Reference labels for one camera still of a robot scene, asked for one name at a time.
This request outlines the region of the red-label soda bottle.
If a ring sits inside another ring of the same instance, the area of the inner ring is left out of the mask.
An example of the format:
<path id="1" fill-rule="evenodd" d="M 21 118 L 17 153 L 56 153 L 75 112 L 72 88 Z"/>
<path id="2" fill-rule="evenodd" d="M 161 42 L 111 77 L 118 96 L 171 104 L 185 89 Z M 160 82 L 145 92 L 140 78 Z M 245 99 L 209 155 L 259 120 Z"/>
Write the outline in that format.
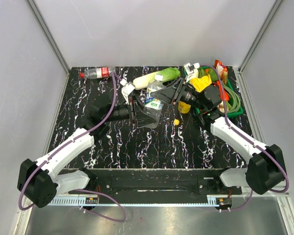
<path id="1" fill-rule="evenodd" d="M 101 79 L 108 78 L 116 71 L 115 67 L 100 67 L 94 69 L 88 69 L 85 72 L 79 74 L 81 79 Z"/>

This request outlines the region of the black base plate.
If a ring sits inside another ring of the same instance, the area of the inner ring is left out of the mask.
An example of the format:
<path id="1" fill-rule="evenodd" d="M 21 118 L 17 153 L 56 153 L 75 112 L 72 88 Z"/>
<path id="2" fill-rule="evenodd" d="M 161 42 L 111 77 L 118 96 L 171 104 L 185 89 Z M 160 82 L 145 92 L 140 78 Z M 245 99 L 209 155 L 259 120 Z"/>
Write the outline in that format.
<path id="1" fill-rule="evenodd" d="M 220 169 L 89 169 L 87 190 L 105 193 L 121 204 L 199 204 L 209 195 L 241 195 L 221 183 Z"/>

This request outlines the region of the toy orange carrot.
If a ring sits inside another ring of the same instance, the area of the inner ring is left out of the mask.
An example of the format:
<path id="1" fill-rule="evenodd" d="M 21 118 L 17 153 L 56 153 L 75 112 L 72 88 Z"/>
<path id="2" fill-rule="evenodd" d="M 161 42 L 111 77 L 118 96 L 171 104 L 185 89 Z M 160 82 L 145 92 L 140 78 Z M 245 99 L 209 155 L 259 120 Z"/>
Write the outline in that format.
<path id="1" fill-rule="evenodd" d="M 216 84 L 217 84 L 217 86 L 219 88 L 221 99 L 223 99 L 223 94 L 224 94 L 225 95 L 224 100 L 225 101 L 229 101 L 230 100 L 230 97 L 229 97 L 229 94 L 227 93 L 227 86 L 224 85 L 223 83 L 221 84 L 219 81 L 216 81 Z"/>

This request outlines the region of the green plastic basket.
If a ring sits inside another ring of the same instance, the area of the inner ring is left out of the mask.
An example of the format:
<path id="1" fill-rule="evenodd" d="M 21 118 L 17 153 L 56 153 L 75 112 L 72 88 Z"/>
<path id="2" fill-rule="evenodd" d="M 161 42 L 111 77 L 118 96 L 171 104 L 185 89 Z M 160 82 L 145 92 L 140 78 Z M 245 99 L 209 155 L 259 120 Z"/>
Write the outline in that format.
<path id="1" fill-rule="evenodd" d="M 203 91 L 209 85 L 216 85 L 220 91 L 220 97 L 225 99 L 227 116 L 237 117 L 243 113 L 241 99 L 234 91 L 227 79 L 227 68 L 217 62 L 213 68 L 210 66 L 199 66 L 198 63 L 187 63 L 183 66 L 186 81 L 190 83 L 197 92 Z"/>

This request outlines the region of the toy napa cabbage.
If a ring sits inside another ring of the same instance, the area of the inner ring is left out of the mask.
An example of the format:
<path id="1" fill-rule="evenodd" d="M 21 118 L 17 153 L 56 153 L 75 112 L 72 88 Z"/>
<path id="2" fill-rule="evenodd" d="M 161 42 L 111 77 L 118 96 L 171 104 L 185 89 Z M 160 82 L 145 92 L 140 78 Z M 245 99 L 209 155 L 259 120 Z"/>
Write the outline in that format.
<path id="1" fill-rule="evenodd" d="M 160 71 L 155 71 L 140 77 L 137 77 L 133 80 L 133 85 L 135 86 L 135 90 L 141 90 L 147 88 L 148 84 L 155 80 L 155 77 L 161 75 L 162 83 L 169 82 L 177 79 L 181 76 L 181 72 L 178 68 L 166 68 Z"/>

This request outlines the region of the toy green beans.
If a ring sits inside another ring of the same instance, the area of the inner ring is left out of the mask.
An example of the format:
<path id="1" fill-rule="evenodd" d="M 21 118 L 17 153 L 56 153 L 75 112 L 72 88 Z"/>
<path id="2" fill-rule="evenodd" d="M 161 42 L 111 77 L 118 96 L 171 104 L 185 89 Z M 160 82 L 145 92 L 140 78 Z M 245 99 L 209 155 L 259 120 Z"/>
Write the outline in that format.
<path id="1" fill-rule="evenodd" d="M 200 78 L 205 75 L 210 75 L 213 83 L 216 83 L 216 81 L 219 81 L 217 74 L 212 68 L 200 67 L 198 71 L 199 71 Z M 230 116 L 230 114 L 237 113 L 240 110 L 241 100 L 239 96 L 234 92 L 234 90 L 228 86 L 229 85 L 228 81 L 227 81 L 227 84 L 224 84 L 224 85 L 227 86 L 227 93 L 229 94 L 229 97 L 230 97 L 230 100 L 225 102 L 228 116 Z"/>

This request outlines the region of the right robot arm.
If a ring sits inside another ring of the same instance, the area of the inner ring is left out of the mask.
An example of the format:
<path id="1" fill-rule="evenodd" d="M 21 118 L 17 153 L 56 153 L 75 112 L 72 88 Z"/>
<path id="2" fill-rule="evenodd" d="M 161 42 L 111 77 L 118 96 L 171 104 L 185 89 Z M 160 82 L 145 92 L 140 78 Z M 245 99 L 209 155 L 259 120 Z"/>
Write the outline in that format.
<path id="1" fill-rule="evenodd" d="M 267 191 L 277 192 L 276 186 L 282 182 L 285 182 L 286 187 L 289 186 L 281 148 L 276 144 L 269 146 L 256 140 L 219 111 L 221 93 L 218 86 L 211 84 L 197 92 L 194 86 L 179 78 L 165 88 L 151 92 L 151 96 L 167 104 L 182 101 L 198 108 L 201 125 L 244 158 L 247 168 L 224 170 L 213 181 L 217 193 L 226 193 L 233 186 L 248 186 L 262 195 Z"/>

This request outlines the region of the clear blue-cap water bottle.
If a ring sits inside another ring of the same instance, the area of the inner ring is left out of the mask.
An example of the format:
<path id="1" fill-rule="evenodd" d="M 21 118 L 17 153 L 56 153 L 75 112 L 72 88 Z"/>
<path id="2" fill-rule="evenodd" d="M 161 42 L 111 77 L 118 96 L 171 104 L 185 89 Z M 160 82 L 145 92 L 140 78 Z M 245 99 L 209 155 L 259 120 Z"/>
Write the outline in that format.
<path id="1" fill-rule="evenodd" d="M 155 99 L 151 96 L 151 92 L 161 90 L 165 86 L 161 82 L 162 76 L 158 75 L 155 77 L 155 80 L 148 84 L 144 105 L 144 112 L 153 117 L 159 124 L 159 119 L 161 116 L 163 102 Z"/>

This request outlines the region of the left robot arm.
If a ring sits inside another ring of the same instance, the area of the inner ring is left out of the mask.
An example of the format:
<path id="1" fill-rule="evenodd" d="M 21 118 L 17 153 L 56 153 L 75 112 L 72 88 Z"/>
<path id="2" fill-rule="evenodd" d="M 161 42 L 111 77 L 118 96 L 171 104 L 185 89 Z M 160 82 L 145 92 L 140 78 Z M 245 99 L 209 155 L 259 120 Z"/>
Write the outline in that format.
<path id="1" fill-rule="evenodd" d="M 95 174 L 85 169 L 64 175 L 60 175 L 60 171 L 102 138 L 109 122 L 127 119 L 139 128 L 156 123 L 155 117 L 144 110 L 134 95 L 119 105 L 109 100 L 94 101 L 86 111 L 81 126 L 66 141 L 35 161 L 26 159 L 21 163 L 17 189 L 20 196 L 26 196 L 33 205 L 43 208 L 55 196 L 76 189 L 85 193 L 95 191 Z"/>

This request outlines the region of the yellow juice bottle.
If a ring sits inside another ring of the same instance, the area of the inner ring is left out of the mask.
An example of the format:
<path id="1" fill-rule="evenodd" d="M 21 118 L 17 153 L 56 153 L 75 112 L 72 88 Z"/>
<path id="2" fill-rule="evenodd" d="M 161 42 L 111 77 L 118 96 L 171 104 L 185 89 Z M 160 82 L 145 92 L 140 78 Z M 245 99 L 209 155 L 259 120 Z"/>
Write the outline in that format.
<path id="1" fill-rule="evenodd" d="M 178 110 L 182 114 L 187 114 L 191 109 L 191 105 L 186 104 L 185 102 L 180 101 L 178 104 Z"/>

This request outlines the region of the red snack packet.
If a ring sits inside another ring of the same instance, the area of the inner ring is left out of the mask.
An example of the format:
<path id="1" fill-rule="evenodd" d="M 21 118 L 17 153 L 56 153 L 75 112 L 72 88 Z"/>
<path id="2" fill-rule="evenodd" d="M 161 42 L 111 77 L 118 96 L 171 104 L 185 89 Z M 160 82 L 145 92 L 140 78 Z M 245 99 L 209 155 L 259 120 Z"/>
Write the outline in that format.
<path id="1" fill-rule="evenodd" d="M 220 78 L 224 78 L 225 76 L 227 76 L 227 67 L 220 60 L 215 60 L 214 68 L 217 70 Z"/>

